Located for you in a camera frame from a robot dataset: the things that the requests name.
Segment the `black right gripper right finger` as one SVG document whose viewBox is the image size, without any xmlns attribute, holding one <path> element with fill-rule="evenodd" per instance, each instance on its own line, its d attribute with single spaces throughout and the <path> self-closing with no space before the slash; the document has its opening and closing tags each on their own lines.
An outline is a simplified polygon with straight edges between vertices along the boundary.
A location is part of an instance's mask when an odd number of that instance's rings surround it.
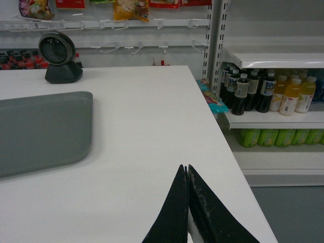
<svg viewBox="0 0 324 243">
<path fill-rule="evenodd" d="M 188 182 L 189 234 L 193 242 L 258 242 L 192 165 L 188 166 Z"/>
</svg>

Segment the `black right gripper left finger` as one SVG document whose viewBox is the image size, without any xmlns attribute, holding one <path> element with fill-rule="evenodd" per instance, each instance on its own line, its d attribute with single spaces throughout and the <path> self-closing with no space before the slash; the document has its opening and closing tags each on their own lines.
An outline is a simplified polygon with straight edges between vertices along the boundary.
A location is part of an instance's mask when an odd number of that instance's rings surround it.
<svg viewBox="0 0 324 243">
<path fill-rule="evenodd" d="M 161 211 L 143 242 L 187 242 L 188 211 L 188 175 L 180 165 Z"/>
</svg>

